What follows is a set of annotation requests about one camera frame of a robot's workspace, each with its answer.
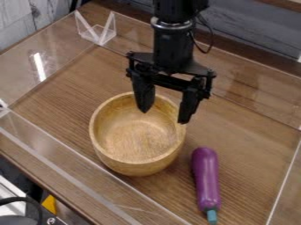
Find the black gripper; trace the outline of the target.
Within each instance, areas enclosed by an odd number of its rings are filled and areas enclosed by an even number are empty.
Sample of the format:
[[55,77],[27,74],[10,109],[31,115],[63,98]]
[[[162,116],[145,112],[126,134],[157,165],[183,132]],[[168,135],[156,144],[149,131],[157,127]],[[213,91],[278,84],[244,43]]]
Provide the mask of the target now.
[[209,98],[217,77],[193,59],[196,20],[168,22],[153,17],[154,48],[152,53],[129,52],[128,77],[132,79],[137,106],[146,113],[156,99],[156,86],[183,92],[179,123],[188,124],[204,98]]

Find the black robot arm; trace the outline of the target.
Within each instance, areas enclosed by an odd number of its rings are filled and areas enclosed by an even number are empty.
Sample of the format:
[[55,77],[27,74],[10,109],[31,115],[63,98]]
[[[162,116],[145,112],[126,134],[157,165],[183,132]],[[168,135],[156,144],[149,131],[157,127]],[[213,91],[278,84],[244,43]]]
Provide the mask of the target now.
[[216,72],[193,58],[193,49],[199,46],[195,31],[204,20],[200,13],[209,8],[209,0],[153,0],[153,4],[153,51],[128,53],[128,77],[142,112],[154,104],[157,86],[183,93],[179,123],[187,124],[200,102],[211,97],[217,77]]

